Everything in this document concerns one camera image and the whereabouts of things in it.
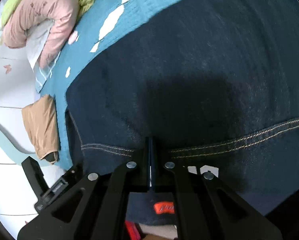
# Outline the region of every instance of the round metal rivet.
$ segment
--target round metal rivet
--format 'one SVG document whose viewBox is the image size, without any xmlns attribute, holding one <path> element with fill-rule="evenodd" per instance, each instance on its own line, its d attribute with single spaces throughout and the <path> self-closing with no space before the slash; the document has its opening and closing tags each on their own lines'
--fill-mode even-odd
<svg viewBox="0 0 299 240">
<path fill-rule="evenodd" d="M 91 173 L 88 175 L 88 179 L 93 181 L 98 179 L 98 175 L 96 173 Z"/>
<path fill-rule="evenodd" d="M 175 163 L 167 162 L 167 163 L 165 163 L 165 167 L 168 169 L 173 169 L 175 167 Z"/>
<path fill-rule="evenodd" d="M 203 176 L 205 179 L 208 179 L 208 180 L 214 179 L 214 174 L 211 173 L 210 171 L 204 172 Z"/>
<path fill-rule="evenodd" d="M 133 168 L 135 168 L 136 167 L 136 162 L 128 162 L 128 163 L 126 163 L 126 166 L 127 166 L 127 168 L 129 168 L 129 169 L 133 169 Z"/>
</svg>

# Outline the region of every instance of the jeans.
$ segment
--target jeans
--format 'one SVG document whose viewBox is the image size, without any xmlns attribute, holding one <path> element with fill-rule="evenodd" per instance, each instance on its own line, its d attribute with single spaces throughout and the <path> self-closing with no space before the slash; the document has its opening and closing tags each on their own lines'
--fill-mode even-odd
<svg viewBox="0 0 299 240">
<path fill-rule="evenodd" d="M 265 215 L 299 189 L 299 2 L 182 0 L 94 58 L 66 98 L 85 173 L 112 172 L 155 136 Z M 127 219 L 172 224 L 153 211 L 170 199 L 131 194 Z"/>
</svg>

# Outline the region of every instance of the double stitched seam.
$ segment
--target double stitched seam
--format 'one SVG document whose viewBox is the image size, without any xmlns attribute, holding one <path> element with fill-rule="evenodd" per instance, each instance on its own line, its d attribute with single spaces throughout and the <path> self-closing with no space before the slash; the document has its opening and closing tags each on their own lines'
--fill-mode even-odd
<svg viewBox="0 0 299 240">
<path fill-rule="evenodd" d="M 81 139 L 81 135 L 80 135 L 80 133 L 79 133 L 79 129 L 77 128 L 76 122 L 75 122 L 75 120 L 74 120 L 74 118 L 73 118 L 71 112 L 69 112 L 69 115 L 70 115 L 70 118 L 71 118 L 72 123 L 73 123 L 73 125 L 74 125 L 74 128 L 75 128 L 75 130 L 76 130 L 76 132 L 77 132 L 77 135 L 79 136 L 79 140 L 80 140 L 80 142 L 81 142 L 81 147 L 82 147 L 83 142 L 82 142 L 82 139 Z"/>
<path fill-rule="evenodd" d="M 82 147 L 82 150 L 85 150 L 85 149 L 102 150 L 102 151 L 109 152 L 109 153 L 113 153 L 113 154 L 117 154 L 117 155 L 122 155 L 122 156 L 131 157 L 131 155 L 127 155 L 127 154 L 123 154 L 123 153 L 117 153 L 117 152 L 112 152 L 112 151 L 105 150 L 105 149 L 103 149 L 103 148 L 98 148 L 98 147 Z"/>
<path fill-rule="evenodd" d="M 227 142 L 227 143 L 222 143 L 222 144 L 218 144 L 218 145 L 211 145 L 211 146 L 205 146 L 205 147 L 195 147 L 195 148 L 187 148 L 187 149 L 181 149 L 181 150 L 172 150 L 172 151 L 169 151 L 170 153 L 176 153 L 176 152 L 186 152 L 186 151 L 194 151 L 194 150 L 201 150 L 201 149 L 208 149 L 208 148 L 215 148 L 215 147 L 220 147 L 220 146 L 225 146 L 225 145 L 229 145 L 229 144 L 233 144 L 233 143 L 236 143 L 236 142 L 240 142 L 242 140 L 247 140 L 247 139 L 250 139 L 250 138 L 254 138 L 256 136 L 259 136 L 259 135 L 263 135 L 263 134 L 266 134 L 266 133 L 269 133 L 279 127 L 282 127 L 282 126 L 285 126 L 285 125 L 288 125 L 288 124 L 294 124 L 296 122 L 299 122 L 299 119 L 298 120 L 294 120 L 294 121 L 290 121 L 290 122 L 287 122 L 287 123 L 283 123 L 281 125 L 278 125 L 276 127 L 273 127 L 273 128 L 270 128 L 270 129 L 267 129 L 265 131 L 262 131 L 262 132 L 259 132 L 259 133 L 256 133 L 256 134 L 253 134 L 251 136 L 248 136 L 248 137 L 243 137 L 243 138 L 240 138 L 240 139 L 237 139 L 237 140 L 233 140 L 233 141 L 230 141 L 230 142 Z M 258 141 L 256 142 L 252 142 L 252 143 L 249 143 L 249 144 L 245 144 L 245 145 L 241 145 L 241 146 L 238 146 L 238 147 L 234 147 L 232 149 L 228 149 L 228 150 L 224 150 L 224 151 L 219 151 L 219 152 L 215 152 L 215 153 L 204 153 L 204 154 L 197 154 L 197 155 L 188 155 L 188 156 L 175 156 L 175 157 L 172 157 L 173 159 L 176 159 L 176 158 L 190 158 L 190 157 L 199 157 L 199 156 L 210 156 L 210 155 L 217 155 L 217 154 L 223 154 L 223 153 L 229 153 L 229 152 L 233 152 L 233 151 L 237 151 L 237 150 L 240 150 L 242 148 L 248 148 L 248 147 L 251 147 L 251 146 L 254 146 L 256 144 L 259 144 L 259 143 L 262 143 L 264 141 L 267 141 L 268 139 L 270 138 L 273 138 L 273 137 L 276 137 L 278 136 L 279 134 L 282 134 L 282 133 L 285 133 L 285 132 L 288 132 L 290 130 L 294 130 L 296 128 L 299 128 L 299 125 L 297 126 L 294 126 L 294 127 L 290 127 L 290 128 L 286 128 L 284 130 L 281 130 L 281 131 L 278 131 L 264 139 L 259 139 Z"/>
<path fill-rule="evenodd" d="M 236 142 L 248 140 L 250 138 L 254 138 L 254 137 L 257 137 L 257 136 L 265 134 L 265 133 L 269 133 L 269 132 L 271 132 L 271 131 L 273 131 L 275 129 L 278 129 L 278 128 L 282 127 L 282 126 L 285 126 L 285 125 L 288 125 L 288 124 L 293 124 L 293 123 L 296 123 L 296 122 L 299 122 L 299 119 L 298 120 L 294 120 L 294 121 L 290 121 L 290 122 L 287 122 L 287 123 L 283 123 L 283 124 L 280 124 L 280 125 L 278 125 L 276 127 L 267 129 L 265 131 L 262 131 L 262 132 L 259 132 L 259 133 L 256 133 L 256 134 L 253 134 L 253 135 L 250 135 L 250 136 L 247 136 L 247 137 L 243 137 L 243 138 L 240 138 L 240 139 L 237 139 L 237 140 L 229 141 L 229 142 L 226 142 L 226 143 L 221 143 L 221 144 L 216 144 L 216 145 L 210 145 L 210 146 L 195 147 L 195 148 L 188 148 L 188 149 L 181 149 L 181 150 L 172 150 L 172 151 L 168 151 L 168 152 L 170 152 L 170 153 L 176 153 L 176 152 L 185 152 L 185 151 L 193 151 L 193 150 L 203 150 L 203 149 L 209 149 L 209 148 L 216 148 L 216 147 L 220 147 L 220 146 L 225 146 L 225 145 L 233 144 L 233 143 L 236 143 Z"/>
<path fill-rule="evenodd" d="M 96 146 L 105 147 L 105 148 L 108 148 L 108 149 L 114 149 L 114 150 L 120 150 L 120 151 L 126 151 L 126 152 L 134 152 L 134 150 L 124 149 L 124 148 L 120 148 L 120 147 L 108 146 L 108 145 L 104 145 L 104 144 L 101 144 L 101 143 L 87 143 L 87 144 L 82 145 L 82 147 L 91 146 L 91 145 L 96 145 Z"/>
</svg>

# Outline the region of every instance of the blue quilted fabric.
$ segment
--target blue quilted fabric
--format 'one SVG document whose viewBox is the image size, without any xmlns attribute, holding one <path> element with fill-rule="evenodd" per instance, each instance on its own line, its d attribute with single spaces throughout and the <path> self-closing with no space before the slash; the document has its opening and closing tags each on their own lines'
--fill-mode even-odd
<svg viewBox="0 0 299 240">
<path fill-rule="evenodd" d="M 99 31 L 110 12 L 115 10 L 122 0 L 95 0 L 94 5 L 86 12 L 75 30 L 79 39 L 72 45 L 66 44 L 59 60 L 53 68 L 41 91 L 41 96 L 50 94 L 56 100 L 58 130 L 61 142 L 59 162 L 64 169 L 72 166 L 65 125 L 67 108 L 65 93 L 81 70 L 100 52 L 114 44 L 127 33 L 146 23 L 153 15 L 179 0 L 129 0 L 124 4 L 124 12 L 115 28 L 99 43 L 95 53 L 90 52 L 98 42 Z"/>
</svg>

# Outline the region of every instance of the orange label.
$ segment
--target orange label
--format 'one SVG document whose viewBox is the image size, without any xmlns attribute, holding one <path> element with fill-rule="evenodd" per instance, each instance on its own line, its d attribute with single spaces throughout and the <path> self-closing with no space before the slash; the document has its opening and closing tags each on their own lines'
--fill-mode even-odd
<svg viewBox="0 0 299 240">
<path fill-rule="evenodd" d="M 167 201 L 163 201 L 163 202 L 157 202 L 156 204 L 154 204 L 154 210 L 156 212 L 157 215 L 160 214 L 174 214 L 174 203 L 173 202 L 167 202 Z"/>
</svg>

